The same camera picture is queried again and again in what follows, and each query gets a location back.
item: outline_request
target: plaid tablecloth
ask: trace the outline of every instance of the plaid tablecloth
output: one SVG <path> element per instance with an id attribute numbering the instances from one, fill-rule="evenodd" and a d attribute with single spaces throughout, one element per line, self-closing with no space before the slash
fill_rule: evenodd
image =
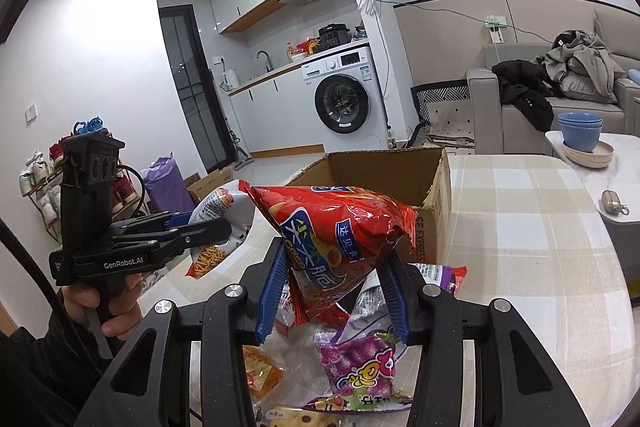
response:
<path id="1" fill-rule="evenodd" d="M 452 156 L 452 214 L 442 262 L 468 267 L 460 298 L 509 299 L 548 350 L 593 426 L 615 421 L 636 390 L 634 320 L 609 235 L 574 171 L 545 156 Z M 200 281 L 185 261 L 142 296 L 143 312 L 160 298 L 178 305 L 209 298 L 258 263 L 274 237 L 257 215 L 247 242 Z M 278 334 L 265 349 L 289 369 L 271 403 L 301 405 L 328 387 L 311 327 Z M 192 360 L 197 367 L 199 347 Z M 420 350 L 398 364 L 396 385 L 412 392 Z M 193 401 L 199 409 L 197 371 Z M 474 350 L 465 342 L 461 425 L 473 425 Z M 408 413 L 360 417 L 358 427 L 404 426 Z"/>

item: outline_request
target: keychain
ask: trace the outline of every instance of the keychain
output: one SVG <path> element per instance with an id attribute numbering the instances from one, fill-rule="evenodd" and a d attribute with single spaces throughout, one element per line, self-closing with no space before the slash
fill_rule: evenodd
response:
<path id="1" fill-rule="evenodd" d="M 620 198 L 613 190 L 605 190 L 602 193 L 602 204 L 607 214 L 612 216 L 617 216 L 618 214 L 629 215 L 629 209 L 620 202 Z"/>

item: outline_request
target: faucet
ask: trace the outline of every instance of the faucet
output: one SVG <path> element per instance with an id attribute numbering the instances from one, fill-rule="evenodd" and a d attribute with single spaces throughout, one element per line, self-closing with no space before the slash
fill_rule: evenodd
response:
<path id="1" fill-rule="evenodd" d="M 257 55 L 255 55 L 255 58 L 260 58 L 260 55 L 266 55 L 267 57 L 267 73 L 271 73 L 271 71 L 273 71 L 273 62 L 271 62 L 271 57 L 269 56 L 269 54 L 265 51 L 259 51 Z"/>

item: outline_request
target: white marble side table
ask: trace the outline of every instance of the white marble side table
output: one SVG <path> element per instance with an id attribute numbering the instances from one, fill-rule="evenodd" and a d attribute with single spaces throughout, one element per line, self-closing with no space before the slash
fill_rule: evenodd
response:
<path id="1" fill-rule="evenodd" d="M 562 161 L 571 165 L 584 184 L 591 200 L 602 214 L 602 217 L 617 225 L 632 225 L 640 223 L 640 138 L 629 134 L 600 135 L 600 141 L 608 143 L 614 149 L 611 164 L 604 169 L 590 169 L 572 162 L 564 154 L 562 148 L 562 132 L 549 131 L 546 139 L 560 156 Z M 611 216 L 602 206 L 602 193 L 613 190 L 620 197 L 622 204 L 626 204 L 629 215 Z"/>

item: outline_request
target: clothes pile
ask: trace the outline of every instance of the clothes pile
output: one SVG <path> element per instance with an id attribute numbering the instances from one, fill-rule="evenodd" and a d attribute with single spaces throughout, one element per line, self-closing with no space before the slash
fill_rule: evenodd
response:
<path id="1" fill-rule="evenodd" d="M 574 30 L 561 34 L 543 57 L 543 64 L 549 78 L 567 98 L 598 103 L 618 101 L 613 84 L 625 71 L 595 33 Z"/>
<path id="2" fill-rule="evenodd" d="M 546 98 L 562 98 L 564 94 L 551 82 L 545 68 L 528 60 L 507 60 L 491 70 L 498 77 L 502 105 L 513 104 L 536 130 L 550 131 L 554 110 Z"/>

